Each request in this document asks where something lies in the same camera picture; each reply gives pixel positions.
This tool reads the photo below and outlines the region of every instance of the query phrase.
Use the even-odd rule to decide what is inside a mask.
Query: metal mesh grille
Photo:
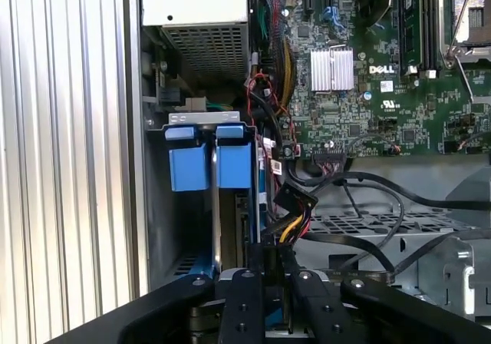
[[[174,273],[174,276],[187,275],[191,271],[191,269],[193,268],[193,266],[197,260],[198,260],[198,256],[186,257],[182,261],[182,263],[177,267],[177,270]]]
[[[203,77],[244,78],[249,46],[247,24],[163,30],[196,73]]]
[[[386,234],[397,221],[398,215],[382,213],[366,215],[362,219],[356,216],[314,216],[310,231],[325,234]],[[469,227],[457,223],[445,213],[408,213],[404,217],[398,233],[439,233],[444,230],[464,230]]]

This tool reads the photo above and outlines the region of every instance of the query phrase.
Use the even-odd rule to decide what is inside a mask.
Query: blue plastic latch
[[[205,190],[209,186],[206,144],[169,150],[170,182],[174,192]]]
[[[166,130],[165,136],[168,141],[178,141],[180,139],[193,139],[194,127],[171,127]]]
[[[216,127],[217,138],[244,138],[244,127],[242,125],[219,125]]]
[[[249,189],[252,186],[250,143],[216,148],[216,183],[219,188]]]

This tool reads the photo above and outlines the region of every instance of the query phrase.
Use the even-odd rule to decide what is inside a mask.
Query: motherboard
[[[283,1],[297,64],[283,158],[343,152],[369,133],[400,150],[368,137],[356,156],[489,151],[485,137],[459,145],[491,126],[491,0]]]

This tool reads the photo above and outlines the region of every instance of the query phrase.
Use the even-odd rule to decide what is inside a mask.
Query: ribbed metal side panel
[[[133,298],[123,0],[0,0],[0,342]]]

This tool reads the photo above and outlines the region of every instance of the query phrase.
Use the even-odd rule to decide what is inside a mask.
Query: silver heatsink
[[[349,91],[354,88],[353,48],[312,50],[311,89]]]

